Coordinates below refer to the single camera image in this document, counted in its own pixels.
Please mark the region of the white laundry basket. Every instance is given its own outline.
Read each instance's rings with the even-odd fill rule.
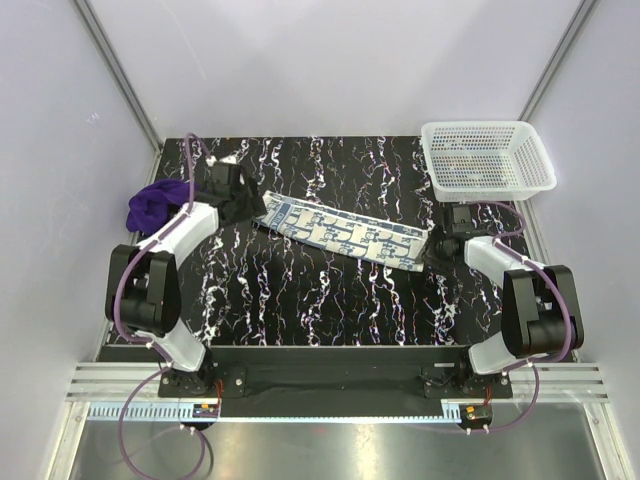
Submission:
[[[433,122],[422,148],[441,202],[526,200],[556,186],[547,152],[526,122]]]

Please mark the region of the patterned towel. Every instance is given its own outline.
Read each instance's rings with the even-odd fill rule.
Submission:
[[[420,253],[427,241],[425,230],[269,191],[263,199],[267,214],[256,221],[287,237],[392,268],[423,269]]]

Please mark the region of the reflective floor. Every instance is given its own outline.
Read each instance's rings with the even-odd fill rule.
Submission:
[[[497,405],[494,423],[518,415]],[[127,448],[146,474],[175,479],[195,465],[199,442],[184,432],[148,440],[170,424],[127,423]],[[447,430],[446,433],[427,429]],[[586,417],[574,405],[538,405],[519,427],[491,435],[450,426],[226,424],[206,431],[215,452],[195,478],[209,479],[604,479]],[[114,422],[88,422],[73,479],[136,478],[120,460]]]

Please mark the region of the black marble table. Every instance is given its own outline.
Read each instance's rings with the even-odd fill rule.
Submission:
[[[156,179],[187,178],[182,140],[165,143]],[[260,188],[431,229],[435,200],[417,137],[210,138]],[[206,164],[195,150],[196,182]],[[474,206],[474,221],[514,230],[517,219]],[[524,239],[512,246],[526,252]],[[207,345],[468,344],[500,327],[500,294],[468,267],[439,275],[384,268],[300,244],[255,223],[205,240],[180,271],[182,318]],[[108,344],[121,343],[111,333]]]

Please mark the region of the wall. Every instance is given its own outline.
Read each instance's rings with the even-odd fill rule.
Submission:
[[[558,176],[534,197],[551,260],[574,272],[585,325],[640,473],[640,4],[600,2],[533,123]]]
[[[96,349],[108,255],[153,157],[71,2],[2,6],[0,477],[33,480]]]
[[[578,0],[92,0],[161,136],[511,119]]]

